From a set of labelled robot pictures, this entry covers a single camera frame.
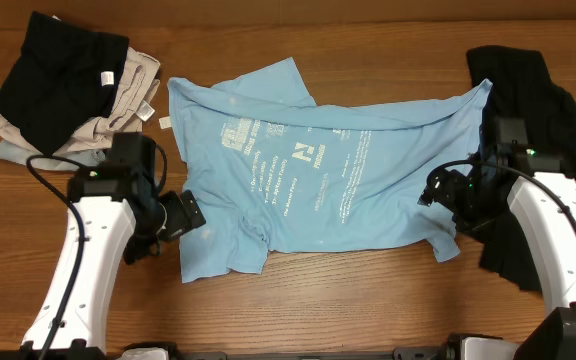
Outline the light blue printed t-shirt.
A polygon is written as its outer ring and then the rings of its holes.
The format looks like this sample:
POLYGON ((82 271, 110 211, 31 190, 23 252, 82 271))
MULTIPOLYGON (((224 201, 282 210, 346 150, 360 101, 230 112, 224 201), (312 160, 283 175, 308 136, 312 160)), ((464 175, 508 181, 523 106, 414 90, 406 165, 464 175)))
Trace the light blue printed t-shirt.
POLYGON ((260 273, 272 252, 349 252, 427 241, 459 254, 451 213, 418 199, 429 173, 479 146, 492 83, 460 96, 319 105, 292 59, 203 87, 168 83, 185 189, 205 224, 181 238, 184 282, 260 273))

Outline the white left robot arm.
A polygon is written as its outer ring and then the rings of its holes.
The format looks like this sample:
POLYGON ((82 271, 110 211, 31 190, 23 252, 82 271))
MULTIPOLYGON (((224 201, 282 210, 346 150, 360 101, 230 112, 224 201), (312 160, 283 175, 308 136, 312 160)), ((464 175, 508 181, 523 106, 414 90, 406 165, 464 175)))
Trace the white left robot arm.
POLYGON ((43 306, 20 347, 0 350, 0 360, 106 358, 120 264, 153 256, 206 222, 190 191, 162 193, 141 167, 82 168, 61 198, 68 229, 43 306))

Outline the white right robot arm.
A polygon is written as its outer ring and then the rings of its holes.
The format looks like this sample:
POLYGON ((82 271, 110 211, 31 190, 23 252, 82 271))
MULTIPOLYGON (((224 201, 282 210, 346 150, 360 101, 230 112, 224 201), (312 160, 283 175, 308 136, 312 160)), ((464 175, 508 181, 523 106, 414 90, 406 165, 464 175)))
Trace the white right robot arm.
POLYGON ((546 316, 522 343, 454 334, 440 359, 576 359, 576 182, 559 160, 467 160, 463 175, 451 161, 433 169, 419 199, 437 202, 474 233, 506 212, 518 222, 540 281, 546 316))

